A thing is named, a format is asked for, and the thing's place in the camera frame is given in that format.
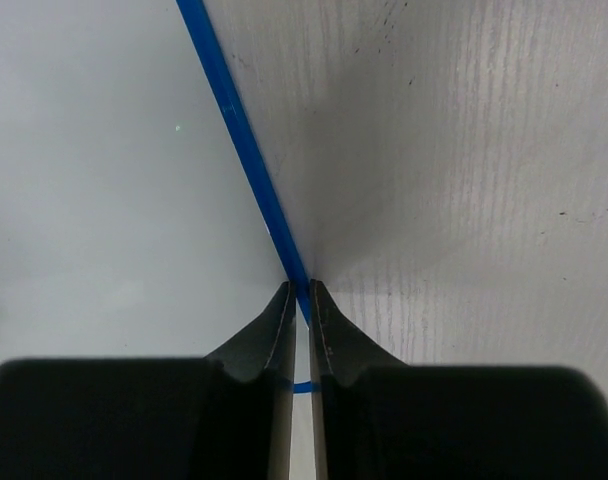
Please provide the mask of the blue-framed small whiteboard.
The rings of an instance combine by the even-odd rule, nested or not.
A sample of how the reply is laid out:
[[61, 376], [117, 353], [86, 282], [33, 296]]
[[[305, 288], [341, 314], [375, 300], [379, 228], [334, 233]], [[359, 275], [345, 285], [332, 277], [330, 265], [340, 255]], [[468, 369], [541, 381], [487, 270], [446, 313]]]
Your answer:
[[0, 368], [202, 357], [287, 275], [202, 1], [0, 1]]

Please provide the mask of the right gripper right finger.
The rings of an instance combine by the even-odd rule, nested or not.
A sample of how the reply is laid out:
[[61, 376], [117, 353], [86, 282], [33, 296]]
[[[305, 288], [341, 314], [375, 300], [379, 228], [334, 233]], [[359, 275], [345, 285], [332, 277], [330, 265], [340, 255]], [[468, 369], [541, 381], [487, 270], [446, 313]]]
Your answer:
[[321, 479], [608, 479], [608, 405], [558, 366], [411, 366], [309, 287]]

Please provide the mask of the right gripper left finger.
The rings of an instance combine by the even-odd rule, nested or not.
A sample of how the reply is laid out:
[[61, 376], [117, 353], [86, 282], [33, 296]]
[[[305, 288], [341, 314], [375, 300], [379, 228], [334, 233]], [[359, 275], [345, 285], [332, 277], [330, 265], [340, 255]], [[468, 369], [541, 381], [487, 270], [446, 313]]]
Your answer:
[[285, 479], [295, 288], [203, 357], [0, 365], [0, 479]]

